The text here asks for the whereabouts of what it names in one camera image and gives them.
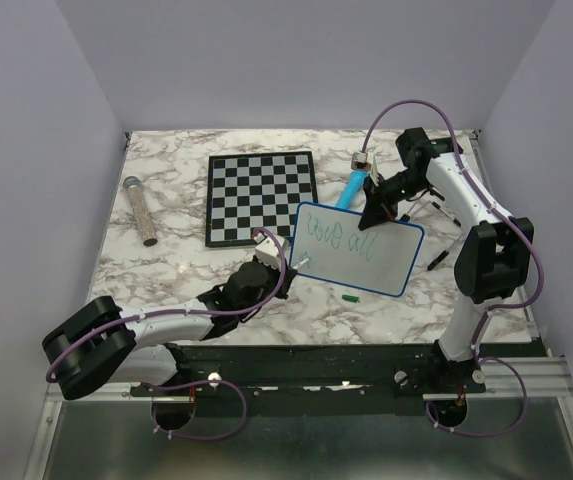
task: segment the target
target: blue marker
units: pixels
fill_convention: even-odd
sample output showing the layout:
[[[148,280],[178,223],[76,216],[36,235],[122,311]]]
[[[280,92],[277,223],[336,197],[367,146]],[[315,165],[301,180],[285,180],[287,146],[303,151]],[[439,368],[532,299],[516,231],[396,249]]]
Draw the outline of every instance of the blue marker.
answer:
[[[348,179],[348,184],[346,185],[346,188],[344,188],[339,200],[337,200],[335,207],[348,210],[355,194],[364,185],[366,177],[368,177],[368,172],[365,172],[364,170],[353,170],[350,174],[350,178]]]

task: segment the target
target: blue whiteboard frame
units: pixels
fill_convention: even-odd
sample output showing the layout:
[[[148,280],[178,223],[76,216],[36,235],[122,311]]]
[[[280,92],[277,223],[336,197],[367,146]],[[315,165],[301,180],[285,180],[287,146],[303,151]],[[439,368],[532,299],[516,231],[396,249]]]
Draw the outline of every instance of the blue whiteboard frame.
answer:
[[[288,259],[289,265],[293,264],[293,253],[295,252],[295,239],[297,238],[297,225],[299,224],[299,210],[301,209],[302,205],[313,205],[315,207],[327,208],[328,210],[337,210],[337,211],[344,212],[344,213],[350,213],[351,215],[361,216],[360,212],[355,212],[353,210],[345,210],[343,208],[331,207],[329,205],[323,205],[321,203],[313,203],[313,202],[302,202],[302,203],[300,203],[297,206],[297,216],[295,217],[295,229],[293,230],[293,244],[291,245],[290,257]],[[413,268],[415,267],[415,261],[417,261],[417,255],[419,255],[419,250],[422,247],[422,243],[424,243],[424,236],[426,235],[426,231],[424,230],[424,227],[422,227],[421,225],[416,225],[414,223],[400,222],[397,220],[395,220],[395,223],[400,223],[402,225],[407,225],[409,227],[418,228],[422,232],[422,236],[419,239],[419,244],[417,245],[417,250],[415,250],[415,256],[413,257],[413,261],[410,265],[410,269],[408,270],[408,275],[406,275],[406,281],[404,282],[404,286],[402,287],[402,291],[400,293],[398,293],[397,295],[393,295],[392,293],[387,293],[387,292],[380,292],[378,290],[371,290],[370,288],[358,287],[356,285],[350,285],[348,283],[335,282],[333,280],[328,280],[326,278],[316,277],[314,275],[307,275],[305,273],[298,272],[297,274],[301,275],[302,277],[314,278],[315,280],[321,280],[322,282],[334,283],[335,285],[342,285],[344,287],[357,288],[359,290],[364,290],[366,292],[371,292],[371,293],[377,293],[379,295],[385,295],[387,297],[394,297],[394,298],[401,297],[402,295],[404,295],[404,292],[406,292],[406,286],[408,285],[408,280],[410,280],[410,274],[413,272]]]

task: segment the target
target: chessboard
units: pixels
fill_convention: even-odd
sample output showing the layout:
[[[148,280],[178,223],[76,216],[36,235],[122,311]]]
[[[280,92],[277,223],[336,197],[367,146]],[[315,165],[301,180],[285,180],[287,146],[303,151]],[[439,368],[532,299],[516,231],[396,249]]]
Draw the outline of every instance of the chessboard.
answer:
[[[254,245],[255,227],[292,239],[301,202],[317,203],[311,152],[212,156],[206,246]]]

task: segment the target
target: screw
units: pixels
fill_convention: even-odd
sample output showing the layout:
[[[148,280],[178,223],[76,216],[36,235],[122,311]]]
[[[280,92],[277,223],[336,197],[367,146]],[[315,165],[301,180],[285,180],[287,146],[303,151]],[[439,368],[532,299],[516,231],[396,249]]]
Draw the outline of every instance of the screw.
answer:
[[[486,375],[484,375],[484,372],[482,372],[481,370],[475,370],[473,372],[473,382],[481,385],[485,381],[486,381]]]
[[[402,370],[398,370],[393,379],[402,387],[408,383],[408,375],[406,375],[406,372],[403,372]]]
[[[221,375],[220,375],[219,373],[213,372],[213,373],[211,373],[210,375],[208,375],[208,379],[209,379],[209,380],[215,380],[215,382],[209,383],[209,385],[210,385],[211,387],[213,387],[213,388],[217,388],[217,387],[219,387],[219,382],[218,382],[218,381],[221,380],[222,377],[221,377]]]

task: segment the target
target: cylindrical container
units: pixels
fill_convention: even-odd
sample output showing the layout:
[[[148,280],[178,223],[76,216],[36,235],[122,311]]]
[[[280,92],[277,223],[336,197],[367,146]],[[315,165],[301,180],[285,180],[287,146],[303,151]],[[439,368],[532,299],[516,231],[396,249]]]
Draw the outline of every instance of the cylindrical container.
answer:
[[[146,247],[152,247],[157,243],[157,237],[155,236],[155,229],[153,228],[153,222],[150,218],[150,212],[144,200],[142,182],[137,177],[126,177],[124,179],[124,189],[128,194],[130,205],[133,208],[139,236],[142,238],[142,242],[144,242]]]

